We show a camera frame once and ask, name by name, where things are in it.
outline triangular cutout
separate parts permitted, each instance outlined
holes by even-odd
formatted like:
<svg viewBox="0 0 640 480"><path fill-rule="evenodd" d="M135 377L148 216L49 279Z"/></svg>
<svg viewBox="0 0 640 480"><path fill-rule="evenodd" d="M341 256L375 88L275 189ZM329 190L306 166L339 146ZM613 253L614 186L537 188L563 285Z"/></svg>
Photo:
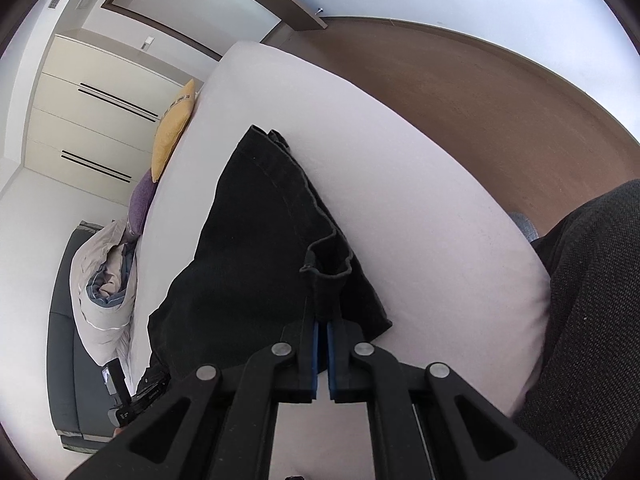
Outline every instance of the triangular cutout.
<svg viewBox="0 0 640 480"><path fill-rule="evenodd" d="M178 400L146 431L131 441L129 450L156 464L164 462L190 404L191 401L186 397Z"/></svg>
<svg viewBox="0 0 640 480"><path fill-rule="evenodd" d="M516 441L466 397L456 396L456 406L480 460L488 462L515 449Z"/></svg>

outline silver screw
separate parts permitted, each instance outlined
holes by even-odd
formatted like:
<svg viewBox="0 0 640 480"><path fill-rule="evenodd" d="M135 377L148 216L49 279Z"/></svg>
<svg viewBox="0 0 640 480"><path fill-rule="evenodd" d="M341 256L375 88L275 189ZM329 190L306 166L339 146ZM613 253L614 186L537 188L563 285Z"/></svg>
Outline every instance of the silver screw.
<svg viewBox="0 0 640 480"><path fill-rule="evenodd" d="M210 381L216 376L216 369L211 365L204 365L198 368L196 377L201 381Z"/></svg>
<svg viewBox="0 0 640 480"><path fill-rule="evenodd" d="M279 357L289 355L291 353L291 345L289 343L276 343L271 347L271 353Z"/></svg>
<svg viewBox="0 0 640 480"><path fill-rule="evenodd" d="M358 355L371 355L373 354L375 348L371 343L358 343L353 347L353 351Z"/></svg>
<svg viewBox="0 0 640 480"><path fill-rule="evenodd" d="M449 375L449 367L444 363L434 363L429 367L429 372L432 376L439 379L444 379Z"/></svg>

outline purple pillow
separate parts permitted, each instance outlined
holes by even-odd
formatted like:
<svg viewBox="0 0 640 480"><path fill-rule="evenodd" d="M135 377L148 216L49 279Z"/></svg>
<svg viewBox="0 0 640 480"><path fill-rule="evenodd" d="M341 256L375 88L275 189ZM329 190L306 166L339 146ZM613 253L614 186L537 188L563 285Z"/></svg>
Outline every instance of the purple pillow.
<svg viewBox="0 0 640 480"><path fill-rule="evenodd" d="M151 201L156 194L158 183L151 179L151 170L145 173L131 193L129 200L129 216L127 218L127 230L129 236L138 238L145 228L146 214L151 206Z"/></svg>

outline bed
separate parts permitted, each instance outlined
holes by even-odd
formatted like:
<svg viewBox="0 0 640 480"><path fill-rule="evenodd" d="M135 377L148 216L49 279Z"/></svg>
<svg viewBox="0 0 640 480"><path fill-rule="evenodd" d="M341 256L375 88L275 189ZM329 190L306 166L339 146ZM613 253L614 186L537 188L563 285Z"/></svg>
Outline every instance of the bed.
<svg viewBox="0 0 640 480"><path fill-rule="evenodd" d="M287 139L358 255L394 323L376 343L412 365L448 363L513 413L537 378L548 306L548 275L529 243L466 170L389 108L249 42L202 88L138 241L130 389L148 366L148 317L193 258L217 180L252 124ZM373 477L366 409L330 406L324 390L312 406L281 407L272 478ZM300 439L305 427L317 431Z"/></svg>

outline black garment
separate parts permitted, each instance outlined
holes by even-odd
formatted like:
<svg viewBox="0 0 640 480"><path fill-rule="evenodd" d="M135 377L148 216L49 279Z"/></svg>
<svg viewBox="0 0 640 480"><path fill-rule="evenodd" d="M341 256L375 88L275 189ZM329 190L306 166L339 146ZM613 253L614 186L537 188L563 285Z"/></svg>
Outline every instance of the black garment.
<svg viewBox="0 0 640 480"><path fill-rule="evenodd" d="M514 420L582 480L640 478L640 180L532 245L550 317L540 380Z"/></svg>
<svg viewBox="0 0 640 480"><path fill-rule="evenodd" d="M204 363L240 365L305 309L329 319L336 308L367 340L391 326L284 139L252 126L220 176L193 261L149 318L152 364L172 380Z"/></svg>

